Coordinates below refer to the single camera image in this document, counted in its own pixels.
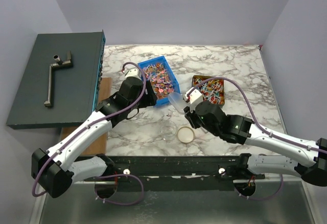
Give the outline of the metal candy tin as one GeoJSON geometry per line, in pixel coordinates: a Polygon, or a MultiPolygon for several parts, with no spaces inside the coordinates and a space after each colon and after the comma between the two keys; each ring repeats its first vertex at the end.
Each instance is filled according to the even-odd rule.
{"type": "Polygon", "coordinates": [[[217,104],[220,107],[225,105],[224,80],[216,79],[208,81],[197,88],[204,97],[204,100],[217,104]]]}

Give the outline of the round jar lid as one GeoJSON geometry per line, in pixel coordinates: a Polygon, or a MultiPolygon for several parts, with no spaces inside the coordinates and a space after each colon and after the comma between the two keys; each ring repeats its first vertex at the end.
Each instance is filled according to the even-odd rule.
{"type": "Polygon", "coordinates": [[[190,127],[180,127],[177,131],[177,139],[181,143],[190,143],[195,139],[195,133],[190,127]]]}

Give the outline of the blue candy bin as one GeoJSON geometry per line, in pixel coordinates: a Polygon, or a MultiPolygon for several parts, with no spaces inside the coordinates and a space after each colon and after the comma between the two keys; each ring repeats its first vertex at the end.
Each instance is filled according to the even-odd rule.
{"type": "Polygon", "coordinates": [[[157,107],[169,103],[168,95],[170,93],[180,93],[179,83],[165,56],[139,62],[138,66],[144,71],[146,79],[151,83],[157,97],[157,107]]]}

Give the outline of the clear glass jar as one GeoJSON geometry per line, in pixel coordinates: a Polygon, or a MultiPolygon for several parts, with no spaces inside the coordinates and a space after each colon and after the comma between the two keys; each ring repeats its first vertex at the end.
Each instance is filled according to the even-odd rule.
{"type": "Polygon", "coordinates": [[[172,140],[177,133],[177,125],[172,121],[164,121],[160,125],[160,133],[163,140],[172,140]]]}

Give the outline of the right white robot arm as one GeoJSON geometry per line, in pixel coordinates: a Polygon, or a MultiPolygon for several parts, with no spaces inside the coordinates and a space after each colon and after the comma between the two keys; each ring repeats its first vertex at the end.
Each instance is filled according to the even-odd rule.
{"type": "Polygon", "coordinates": [[[264,128],[241,115],[226,115],[208,101],[195,108],[184,108],[185,118],[192,128],[203,128],[225,142],[260,147],[274,154],[250,155],[235,166],[241,179],[250,175],[276,173],[300,177],[320,187],[326,186],[326,139],[304,140],[264,128]]]}

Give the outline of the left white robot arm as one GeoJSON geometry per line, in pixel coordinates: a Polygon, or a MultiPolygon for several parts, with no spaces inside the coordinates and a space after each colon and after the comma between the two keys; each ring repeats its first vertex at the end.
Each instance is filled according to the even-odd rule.
{"type": "Polygon", "coordinates": [[[104,155],[77,162],[76,159],[101,135],[128,118],[134,109],[156,104],[150,81],[127,77],[119,91],[102,100],[90,117],[64,140],[44,151],[37,149],[31,158],[31,176],[51,197],[63,195],[76,181],[113,176],[114,163],[104,155]]]}

